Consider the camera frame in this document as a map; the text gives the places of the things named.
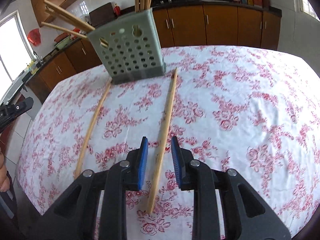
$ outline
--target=white wall tile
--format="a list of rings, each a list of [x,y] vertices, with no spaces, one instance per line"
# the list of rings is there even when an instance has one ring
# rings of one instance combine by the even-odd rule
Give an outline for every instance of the white wall tile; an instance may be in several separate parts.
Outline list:
[[[4,158],[4,165],[7,168],[7,171],[9,171],[10,177],[12,178],[12,182],[14,181],[15,172],[16,172],[16,165],[10,161],[8,158]]]
[[[5,149],[4,155],[15,164],[17,164],[21,155],[22,144],[23,138],[20,135],[18,135],[15,131],[12,131],[12,134],[8,139],[8,144]]]
[[[13,130],[18,133],[22,138],[25,137],[29,123],[30,123],[31,117],[27,114],[24,113],[20,115],[14,125],[13,125]]]

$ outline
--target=red plastic bag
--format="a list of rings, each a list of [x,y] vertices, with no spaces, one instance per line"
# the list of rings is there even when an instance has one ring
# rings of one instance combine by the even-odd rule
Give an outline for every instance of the red plastic bag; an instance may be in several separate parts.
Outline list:
[[[28,41],[30,41],[30,43],[35,47],[41,44],[41,35],[39,32],[39,28],[30,31],[27,38]]]

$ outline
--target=finger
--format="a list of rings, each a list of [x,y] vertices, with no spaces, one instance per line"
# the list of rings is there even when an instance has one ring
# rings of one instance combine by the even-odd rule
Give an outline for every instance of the finger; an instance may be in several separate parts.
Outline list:
[[[6,192],[9,189],[10,189],[10,180],[8,177],[6,177],[4,182],[2,183],[2,186],[0,187],[0,192]]]

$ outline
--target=metal screw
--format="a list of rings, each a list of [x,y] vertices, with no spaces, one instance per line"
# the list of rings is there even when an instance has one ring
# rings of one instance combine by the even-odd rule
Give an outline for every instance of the metal screw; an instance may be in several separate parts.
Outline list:
[[[120,166],[121,167],[128,167],[130,165],[130,162],[129,161],[121,161],[120,162]]]
[[[228,170],[228,174],[229,174],[230,176],[236,176],[236,175],[237,175],[237,172],[236,172],[236,170],[234,170],[234,169],[230,169],[230,170]]]
[[[93,175],[93,171],[92,170],[85,170],[83,172],[83,176],[85,176],[86,178],[91,177]]]
[[[199,167],[200,166],[200,161],[198,160],[192,160],[190,162],[190,165],[193,166],[193,167]]]

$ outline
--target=table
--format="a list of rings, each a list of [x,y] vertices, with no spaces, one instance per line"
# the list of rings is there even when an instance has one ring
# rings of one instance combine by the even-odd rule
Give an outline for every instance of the table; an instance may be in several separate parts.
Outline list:
[[[301,58],[271,50],[198,46],[162,53],[165,76],[111,86],[84,158],[83,170],[109,169],[147,136],[146,182],[142,191],[126,196],[128,239],[191,239],[193,193],[177,187],[172,136],[212,169],[236,169],[294,236],[320,202],[318,76]],[[147,215],[175,67],[177,90],[160,189],[155,210]],[[101,65],[60,82],[26,135],[17,179],[41,214],[73,181],[108,77]]]

